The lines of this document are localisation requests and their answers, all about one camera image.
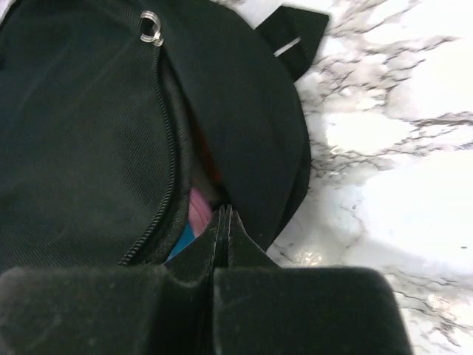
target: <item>marble countertop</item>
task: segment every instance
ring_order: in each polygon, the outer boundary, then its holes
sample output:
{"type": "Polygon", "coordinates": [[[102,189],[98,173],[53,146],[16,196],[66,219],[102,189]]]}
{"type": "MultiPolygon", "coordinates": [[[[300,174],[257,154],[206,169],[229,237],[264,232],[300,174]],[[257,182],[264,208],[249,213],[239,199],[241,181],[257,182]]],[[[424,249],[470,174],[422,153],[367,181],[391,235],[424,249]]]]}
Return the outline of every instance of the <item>marble countertop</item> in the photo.
{"type": "MultiPolygon", "coordinates": [[[[0,0],[0,14],[12,0],[0,0]]],[[[253,26],[280,0],[220,0],[253,26]]],[[[269,250],[284,267],[369,266],[416,355],[473,354],[473,21],[464,0],[290,0],[329,13],[296,86],[310,192],[269,250]]]]}

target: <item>pink object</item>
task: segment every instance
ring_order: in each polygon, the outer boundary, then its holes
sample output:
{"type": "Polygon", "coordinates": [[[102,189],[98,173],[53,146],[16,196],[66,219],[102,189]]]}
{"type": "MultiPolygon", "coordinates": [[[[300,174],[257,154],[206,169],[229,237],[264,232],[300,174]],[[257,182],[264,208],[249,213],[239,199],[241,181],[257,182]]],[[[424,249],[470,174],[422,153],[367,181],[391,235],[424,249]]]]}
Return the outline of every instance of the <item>pink object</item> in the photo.
{"type": "Polygon", "coordinates": [[[208,202],[199,190],[192,188],[189,198],[189,224],[195,237],[199,237],[202,234],[205,227],[210,223],[211,218],[212,209],[208,202]]]}

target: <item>blue object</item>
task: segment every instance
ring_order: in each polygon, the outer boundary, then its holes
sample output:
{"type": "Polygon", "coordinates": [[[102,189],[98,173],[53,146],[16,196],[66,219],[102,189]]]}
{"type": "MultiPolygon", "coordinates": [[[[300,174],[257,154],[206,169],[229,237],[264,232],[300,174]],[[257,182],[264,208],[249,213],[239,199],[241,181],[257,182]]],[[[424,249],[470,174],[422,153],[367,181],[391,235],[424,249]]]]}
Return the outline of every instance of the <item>blue object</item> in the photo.
{"type": "Polygon", "coordinates": [[[172,249],[170,255],[168,256],[168,260],[175,257],[178,253],[180,253],[186,246],[192,243],[195,240],[194,233],[191,229],[191,225],[187,222],[186,227],[184,228],[183,235],[180,236],[179,240],[177,241],[176,246],[172,249]]]}

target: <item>white marble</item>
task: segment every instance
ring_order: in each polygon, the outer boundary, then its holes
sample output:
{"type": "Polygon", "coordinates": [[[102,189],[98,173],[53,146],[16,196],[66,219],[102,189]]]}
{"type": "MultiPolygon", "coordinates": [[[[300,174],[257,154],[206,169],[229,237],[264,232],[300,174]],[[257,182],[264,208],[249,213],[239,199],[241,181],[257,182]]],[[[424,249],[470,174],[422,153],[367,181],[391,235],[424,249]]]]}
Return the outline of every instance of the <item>white marble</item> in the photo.
{"type": "MultiPolygon", "coordinates": [[[[281,4],[218,2],[253,26],[281,4]]],[[[269,255],[287,267],[376,268],[395,290],[416,355],[473,354],[471,5],[286,4],[332,21],[297,83],[312,142],[310,193],[269,255]]]]}

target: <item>zipper teeth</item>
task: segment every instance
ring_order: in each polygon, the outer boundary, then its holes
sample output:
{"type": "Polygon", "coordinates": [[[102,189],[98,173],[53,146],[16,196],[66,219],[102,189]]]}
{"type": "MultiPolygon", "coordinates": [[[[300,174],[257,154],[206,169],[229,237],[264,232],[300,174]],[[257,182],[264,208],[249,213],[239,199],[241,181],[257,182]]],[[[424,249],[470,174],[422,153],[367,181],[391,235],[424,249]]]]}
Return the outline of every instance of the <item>zipper teeth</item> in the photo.
{"type": "Polygon", "coordinates": [[[170,167],[169,167],[169,184],[166,189],[166,192],[163,196],[163,200],[160,204],[159,209],[157,210],[156,214],[154,215],[152,221],[150,222],[148,228],[144,231],[141,237],[133,244],[133,246],[127,251],[127,253],[121,258],[119,264],[120,265],[128,265],[132,258],[138,253],[141,249],[143,244],[149,239],[149,237],[153,234],[156,230],[157,225],[159,224],[161,217],[163,216],[164,212],[166,211],[166,207],[168,205],[169,200],[171,199],[171,194],[174,190],[174,178],[176,173],[176,151],[174,148],[174,140],[172,137],[172,129],[171,129],[171,121],[169,120],[169,116],[166,112],[166,104],[163,100],[163,94],[161,92],[160,83],[158,81],[158,64],[160,58],[161,47],[156,47],[156,53],[154,55],[154,73],[153,73],[153,85],[154,89],[156,90],[157,99],[160,105],[161,113],[163,114],[164,126],[166,128],[166,138],[169,145],[169,155],[171,157],[170,167]]]}

